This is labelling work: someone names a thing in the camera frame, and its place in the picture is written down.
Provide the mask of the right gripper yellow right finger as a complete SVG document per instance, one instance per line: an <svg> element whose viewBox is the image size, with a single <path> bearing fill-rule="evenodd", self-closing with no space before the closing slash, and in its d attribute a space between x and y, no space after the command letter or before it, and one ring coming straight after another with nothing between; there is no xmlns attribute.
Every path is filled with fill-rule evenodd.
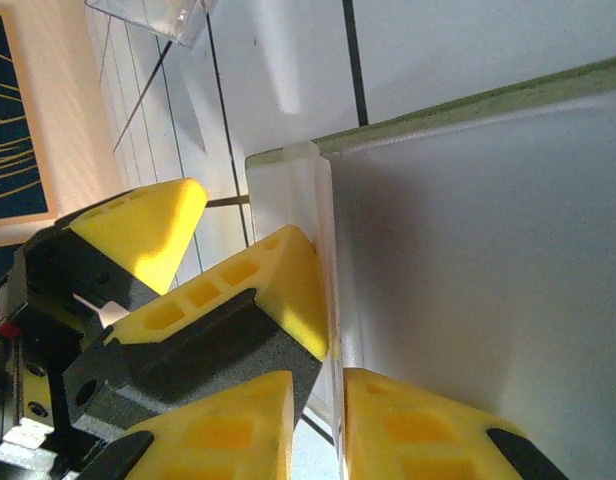
<svg viewBox="0 0 616 480"><path fill-rule="evenodd" d="M345 480L569 480L501 417L363 368L343 383Z"/></svg>

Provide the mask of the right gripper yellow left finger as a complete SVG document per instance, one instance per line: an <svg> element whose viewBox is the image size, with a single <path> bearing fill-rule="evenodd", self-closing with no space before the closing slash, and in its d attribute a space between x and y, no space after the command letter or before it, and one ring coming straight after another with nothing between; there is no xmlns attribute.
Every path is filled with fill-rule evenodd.
<svg viewBox="0 0 616 480"><path fill-rule="evenodd" d="M290 480L292 374L274 371L143 421L82 480Z"/></svg>

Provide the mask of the clear acrylic tiered card stand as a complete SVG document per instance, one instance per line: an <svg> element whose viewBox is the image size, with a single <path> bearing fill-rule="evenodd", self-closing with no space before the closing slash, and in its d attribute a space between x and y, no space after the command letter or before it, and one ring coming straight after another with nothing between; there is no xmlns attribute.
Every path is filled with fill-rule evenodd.
<svg viewBox="0 0 616 480"><path fill-rule="evenodd" d="M192 47L220 0L84 0L86 6Z"/></svg>

